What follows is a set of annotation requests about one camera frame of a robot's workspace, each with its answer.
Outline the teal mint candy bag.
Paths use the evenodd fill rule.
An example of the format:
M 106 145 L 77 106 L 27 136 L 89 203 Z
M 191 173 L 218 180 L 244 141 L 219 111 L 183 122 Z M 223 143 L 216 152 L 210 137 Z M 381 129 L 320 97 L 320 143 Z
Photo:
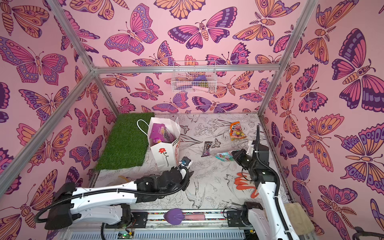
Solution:
M 222 162 L 233 162 L 235 161 L 233 155 L 231 152 L 224 152 L 224 153 L 218 153 L 215 154 L 215 157 L 219 159 Z

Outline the orange lemon candy bag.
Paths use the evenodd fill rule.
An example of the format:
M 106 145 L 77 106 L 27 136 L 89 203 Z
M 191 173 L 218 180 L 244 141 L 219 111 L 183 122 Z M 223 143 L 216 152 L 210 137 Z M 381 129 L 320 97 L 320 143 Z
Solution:
M 232 141 L 245 139 L 246 137 L 247 136 L 243 132 L 240 122 L 234 122 L 230 125 L 230 139 Z

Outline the brown chocolate candy packet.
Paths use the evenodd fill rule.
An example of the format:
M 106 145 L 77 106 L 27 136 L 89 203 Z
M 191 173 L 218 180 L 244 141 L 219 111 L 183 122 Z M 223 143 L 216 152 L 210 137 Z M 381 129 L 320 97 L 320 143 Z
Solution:
M 212 146 L 212 141 L 206 141 L 204 142 L 204 147 L 203 147 L 203 153 L 201 157 L 207 157 L 210 155 L 210 148 Z

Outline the purple blackcurrant candy bag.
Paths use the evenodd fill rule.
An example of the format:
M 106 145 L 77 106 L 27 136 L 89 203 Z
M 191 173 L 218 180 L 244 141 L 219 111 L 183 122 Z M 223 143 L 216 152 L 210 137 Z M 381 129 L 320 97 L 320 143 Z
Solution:
M 150 144 L 156 145 L 158 143 L 172 143 L 175 136 L 167 129 L 165 124 L 153 124 L 150 134 Z

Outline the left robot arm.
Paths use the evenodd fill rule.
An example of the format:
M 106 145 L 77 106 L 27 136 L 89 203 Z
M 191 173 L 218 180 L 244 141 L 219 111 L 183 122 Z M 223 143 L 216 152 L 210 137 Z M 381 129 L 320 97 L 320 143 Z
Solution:
M 185 166 L 171 168 L 160 176 L 142 177 L 133 182 L 102 188 L 78 188 L 65 183 L 52 203 L 38 212 L 35 223 L 46 230 L 61 230 L 73 223 L 129 224 L 130 206 L 154 202 L 165 196 L 185 191 L 193 172 Z

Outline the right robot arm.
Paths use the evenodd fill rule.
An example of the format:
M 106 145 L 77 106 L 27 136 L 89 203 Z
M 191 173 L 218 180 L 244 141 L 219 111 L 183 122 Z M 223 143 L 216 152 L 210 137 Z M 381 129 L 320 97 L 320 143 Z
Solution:
M 279 174 L 269 165 L 269 147 L 252 141 L 247 150 L 233 151 L 236 163 L 249 172 L 262 203 L 245 202 L 242 220 L 259 240 L 298 240 L 280 196 Z

